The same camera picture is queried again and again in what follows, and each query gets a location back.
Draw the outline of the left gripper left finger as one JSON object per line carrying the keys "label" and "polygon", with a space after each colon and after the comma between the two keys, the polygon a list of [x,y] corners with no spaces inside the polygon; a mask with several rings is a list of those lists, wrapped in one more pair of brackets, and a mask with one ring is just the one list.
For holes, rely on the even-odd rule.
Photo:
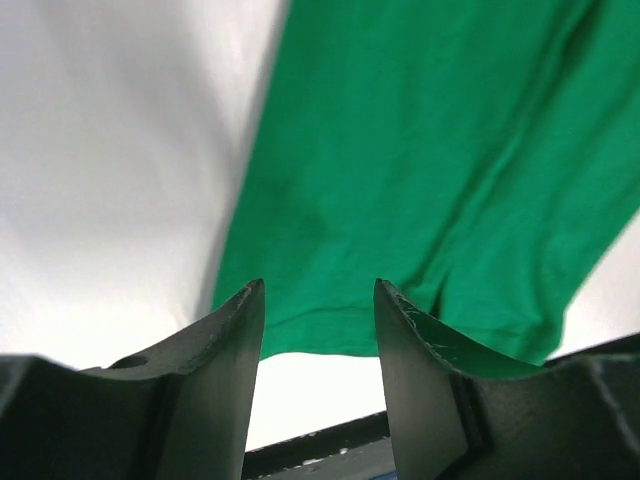
{"label": "left gripper left finger", "polygon": [[1,360],[5,479],[237,479],[265,323],[249,282],[221,307],[107,368]]}

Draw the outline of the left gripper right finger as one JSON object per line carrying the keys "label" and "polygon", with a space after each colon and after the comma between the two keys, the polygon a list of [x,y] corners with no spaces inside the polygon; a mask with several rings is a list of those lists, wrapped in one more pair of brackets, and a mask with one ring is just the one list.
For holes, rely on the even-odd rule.
{"label": "left gripper right finger", "polygon": [[639,339],[543,366],[493,351],[374,287],[379,360],[402,479],[635,479]]}

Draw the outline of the green t shirt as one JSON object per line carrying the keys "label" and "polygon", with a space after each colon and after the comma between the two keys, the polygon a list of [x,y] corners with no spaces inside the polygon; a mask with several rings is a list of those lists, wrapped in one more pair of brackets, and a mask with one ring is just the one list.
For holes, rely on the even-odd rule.
{"label": "green t shirt", "polygon": [[539,364],[638,207],[637,2],[295,1],[214,301],[372,357],[381,278]]}

